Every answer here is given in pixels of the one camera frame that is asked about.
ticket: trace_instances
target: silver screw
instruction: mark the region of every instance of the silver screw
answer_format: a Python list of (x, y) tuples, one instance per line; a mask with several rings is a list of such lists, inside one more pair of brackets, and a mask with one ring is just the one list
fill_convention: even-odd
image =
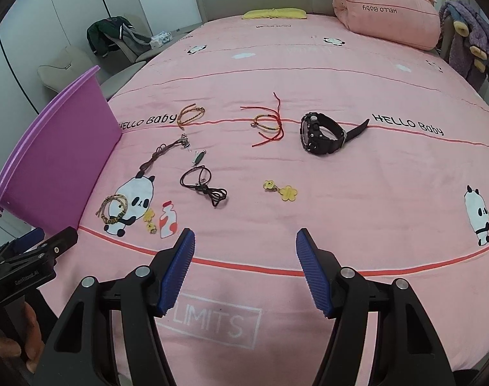
[(343, 269), (341, 269), (341, 275), (344, 278), (353, 278), (355, 277), (355, 272), (349, 267), (344, 267)]
[(150, 268), (147, 265), (143, 265), (135, 270), (135, 275), (137, 277), (146, 277), (148, 274), (150, 274)]
[(84, 280), (82, 280), (82, 286), (84, 287), (91, 287), (94, 284), (94, 277), (86, 277)]
[(403, 278), (399, 278), (398, 280), (396, 280), (396, 286), (398, 287), (398, 289), (406, 290), (408, 289), (408, 282)]

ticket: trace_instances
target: yellow pillow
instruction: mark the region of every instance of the yellow pillow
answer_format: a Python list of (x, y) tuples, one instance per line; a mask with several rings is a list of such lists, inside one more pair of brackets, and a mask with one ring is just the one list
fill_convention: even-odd
[(251, 10), (243, 19), (306, 19), (307, 13), (299, 8), (272, 8), (270, 10)]

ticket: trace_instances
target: watch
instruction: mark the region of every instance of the watch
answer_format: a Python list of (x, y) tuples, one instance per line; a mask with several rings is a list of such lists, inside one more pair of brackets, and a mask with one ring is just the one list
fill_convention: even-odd
[[(369, 119), (346, 132), (337, 122), (322, 113), (307, 113), (303, 116), (300, 127), (303, 149), (315, 155), (331, 154), (364, 132), (368, 123)], [(326, 137), (321, 132), (322, 127), (328, 129), (337, 139)]]

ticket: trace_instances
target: bed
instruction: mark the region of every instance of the bed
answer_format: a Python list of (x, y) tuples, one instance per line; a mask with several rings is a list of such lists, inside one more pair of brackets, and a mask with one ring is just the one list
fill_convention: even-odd
[[(82, 277), (122, 277), (189, 227), (195, 257), (176, 306), (157, 319), (177, 384), (306, 386), (332, 329), (296, 256), (296, 232), (307, 227), (320, 248), (364, 276), (406, 278), (452, 369), (472, 367), (489, 350), (488, 105), (438, 56), (354, 34), (323, 0), (197, 2), (207, 23), (110, 100), (123, 135), (88, 201), (78, 244), (42, 288), (52, 308), (63, 309)], [(302, 8), (308, 18), (239, 16), (272, 6)], [(263, 112), (241, 106), (276, 109), (274, 93), (285, 136), (252, 147), (263, 139), (250, 123)], [(185, 128), (192, 151), (171, 149), (132, 186), (155, 149), (183, 133), (177, 115), (192, 103), (206, 109)], [(345, 129), (366, 119), (369, 126), (317, 157), (300, 144), (307, 112)], [(228, 191), (216, 208), (179, 184), (202, 150), (210, 186)], [(295, 188), (295, 201), (265, 192), (265, 180)], [(96, 216), (127, 182), (138, 202), (148, 199), (142, 214), (153, 209), (158, 233), (143, 217), (118, 233)], [(159, 221), (174, 225), (162, 234)], [(359, 386), (368, 381), (375, 329), (370, 314)], [(128, 372), (118, 326), (116, 350)]]

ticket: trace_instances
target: gold bracelet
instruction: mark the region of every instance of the gold bracelet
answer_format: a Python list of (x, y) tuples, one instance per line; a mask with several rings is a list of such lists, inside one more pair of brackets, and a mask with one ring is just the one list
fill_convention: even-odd
[(266, 131), (278, 131), (280, 129), (280, 126), (271, 127), (271, 126), (263, 125), (262, 123), (259, 122), (259, 118), (261, 118), (261, 117), (271, 117), (271, 118), (276, 120), (276, 117), (273, 115), (256, 115), (255, 118), (253, 119), (253, 122), (251, 122), (250, 126), (251, 127), (259, 127), (259, 128), (264, 129)]
[[(123, 208), (122, 211), (119, 212), (118, 216), (108, 218), (105, 216), (105, 207), (107, 207), (107, 204), (109, 204), (112, 200), (115, 200), (119, 202), (120, 206)], [(120, 218), (122, 218), (125, 213), (127, 213), (128, 210), (128, 200), (125, 196), (122, 194), (113, 194), (112, 196), (107, 197), (103, 203), (101, 204), (99, 210), (96, 212), (96, 216), (99, 216), (101, 220), (105, 223), (105, 225), (113, 225), (116, 223)]]
[[(191, 113), (191, 112), (198, 112), (198, 113), (196, 113), (193, 117), (191, 117), (187, 120), (184, 120), (182, 122), (182, 116), (186, 113)], [(185, 125), (196, 120), (199, 117), (202, 117), (204, 114), (205, 114), (205, 108), (204, 107), (196, 107), (196, 103), (190, 104), (190, 105), (184, 107), (182, 110), (180, 110), (180, 113), (178, 113), (177, 125), (180, 129), (184, 130)]]

